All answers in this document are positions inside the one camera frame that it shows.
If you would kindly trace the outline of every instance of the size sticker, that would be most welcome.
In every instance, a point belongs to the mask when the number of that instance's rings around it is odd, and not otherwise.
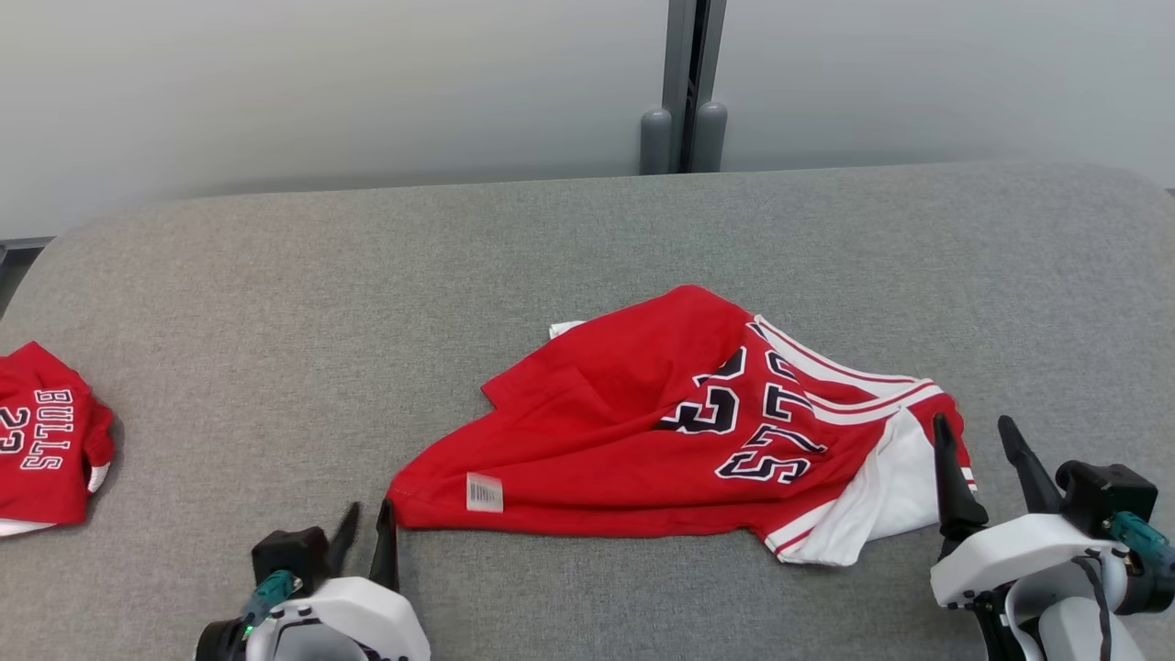
[[[465,510],[502,512],[502,480],[477,473],[465,473]]]

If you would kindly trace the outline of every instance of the red jersey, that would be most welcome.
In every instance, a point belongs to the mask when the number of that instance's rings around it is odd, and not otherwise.
[[[36,343],[0,358],[0,537],[86,521],[114,414]]]
[[[962,434],[933,382],[837,365],[694,285],[571,326],[483,392],[492,413],[392,480],[401,525],[750,528],[781,561],[850,565],[936,521],[934,414]],[[959,463],[969,479],[961,443]]]

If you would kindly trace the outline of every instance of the red stripe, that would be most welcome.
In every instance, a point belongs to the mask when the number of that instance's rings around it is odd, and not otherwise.
[[[913,389],[911,391],[906,391],[905,393],[901,393],[901,394],[898,394],[898,396],[893,396],[888,400],[878,400],[878,402],[875,402],[873,404],[870,404],[870,406],[866,406],[866,407],[862,407],[862,409],[828,409],[826,406],[821,406],[820,403],[818,403],[818,402],[813,402],[812,405],[813,406],[819,406],[821,410],[827,411],[828,413],[837,413],[837,414],[841,414],[841,416],[852,416],[854,413],[867,413],[870,411],[877,411],[879,409],[885,409],[887,406],[893,406],[893,405],[900,403],[901,400],[909,398],[914,393],[918,393],[919,391],[924,391],[924,390],[929,389],[932,386],[934,386],[934,383],[933,382],[927,382],[927,383],[922,384],[921,386],[919,386],[916,389]]]
[[[811,534],[812,534],[812,528],[808,528],[807,531],[804,531],[803,533],[795,535],[794,538],[787,540],[786,542],[777,546],[776,551],[773,551],[772,553],[776,554],[776,558],[779,558],[779,554],[783,553],[785,548],[792,546],[793,544],[795,544],[795,542],[798,542],[798,541],[800,541],[803,539],[806,539]]]
[[[840,375],[844,375],[845,377],[850,377],[850,378],[857,379],[859,382],[872,382],[874,384],[914,384],[916,382],[916,379],[909,379],[909,378],[906,378],[906,379],[882,379],[880,377],[877,377],[877,376],[873,376],[873,375],[868,375],[868,373],[850,372],[850,371],[845,370],[844,367],[841,367],[839,365],[834,365],[834,364],[830,363],[828,359],[824,358],[822,356],[812,353],[812,352],[805,350],[804,348],[797,345],[794,340],[792,340],[791,338],[784,336],[781,332],[779,332],[779,330],[776,330],[771,325],[767,325],[766,323],[760,323],[760,325],[764,326],[764,328],[766,328],[767,330],[770,330],[770,332],[771,332],[772,336],[774,336],[774,337],[779,338],[780,340],[787,343],[788,346],[791,346],[793,350],[800,352],[801,355],[806,356],[813,363],[820,364],[820,365],[827,367],[828,370],[831,370],[833,372],[838,372]]]

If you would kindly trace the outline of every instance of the black cable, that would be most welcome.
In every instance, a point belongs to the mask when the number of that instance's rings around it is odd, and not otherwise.
[[[1101,648],[1101,661],[1110,661],[1109,654],[1113,649],[1113,642],[1109,638],[1109,605],[1106,603],[1106,588],[1102,587],[1101,579],[1097,578],[1097,572],[1086,561],[1085,558],[1074,558],[1073,564],[1086,573],[1086,578],[1089,579],[1089,585],[1094,587],[1094,599],[1097,601],[1097,608],[1100,609],[1097,614],[1097,621],[1102,629],[1102,648]]]

